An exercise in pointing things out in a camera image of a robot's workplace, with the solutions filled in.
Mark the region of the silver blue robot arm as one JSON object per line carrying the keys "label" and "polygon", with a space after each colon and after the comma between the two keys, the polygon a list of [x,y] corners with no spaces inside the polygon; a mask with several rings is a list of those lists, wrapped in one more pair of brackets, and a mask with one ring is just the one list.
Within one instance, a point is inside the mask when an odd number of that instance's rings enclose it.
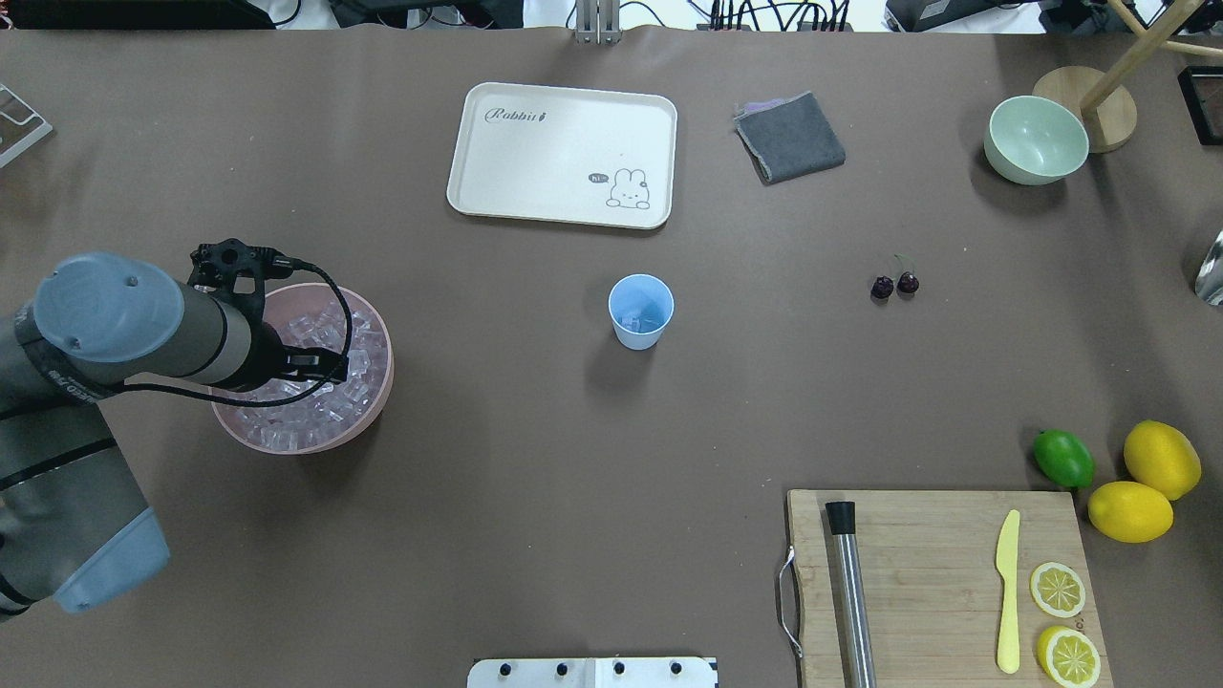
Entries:
{"label": "silver blue robot arm", "polygon": [[290,347],[264,321],[264,284],[314,263],[240,240],[201,244],[187,282],[111,252],[75,254],[2,323],[2,620],[53,598],[84,613],[170,557],[157,513],[103,417],[132,392],[245,404],[279,378],[349,378],[341,349]]}

